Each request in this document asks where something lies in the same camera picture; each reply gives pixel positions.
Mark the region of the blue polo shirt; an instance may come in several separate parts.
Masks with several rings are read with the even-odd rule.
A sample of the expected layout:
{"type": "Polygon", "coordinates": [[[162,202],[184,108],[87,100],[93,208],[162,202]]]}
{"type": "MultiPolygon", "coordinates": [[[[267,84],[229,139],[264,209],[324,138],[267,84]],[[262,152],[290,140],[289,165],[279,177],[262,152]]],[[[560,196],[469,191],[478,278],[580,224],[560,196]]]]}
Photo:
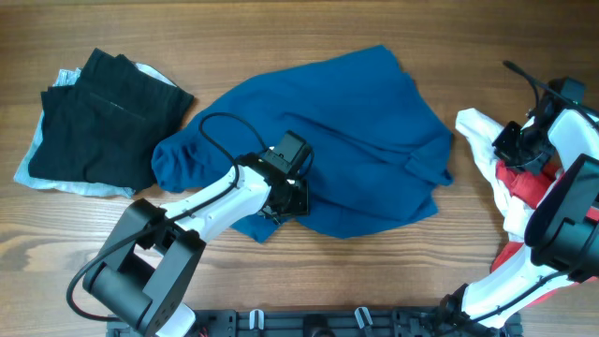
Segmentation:
{"type": "Polygon", "coordinates": [[[277,144],[286,131],[314,149],[307,228],[346,239],[436,213],[453,179],[452,135],[383,46],[255,76],[197,114],[153,151],[159,186],[207,186],[233,157],[277,144]]]}

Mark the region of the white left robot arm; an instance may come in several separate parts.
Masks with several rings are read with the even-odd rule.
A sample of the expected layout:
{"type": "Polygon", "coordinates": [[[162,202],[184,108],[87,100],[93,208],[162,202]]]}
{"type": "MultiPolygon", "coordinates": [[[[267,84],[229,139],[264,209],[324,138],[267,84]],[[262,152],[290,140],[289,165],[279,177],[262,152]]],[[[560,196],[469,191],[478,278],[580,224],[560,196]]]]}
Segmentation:
{"type": "Polygon", "coordinates": [[[184,336],[196,321],[183,297],[207,243],[241,219],[308,212],[308,184],[263,160],[235,165],[193,196],[127,207],[82,278],[85,291],[135,336],[184,336]]]}

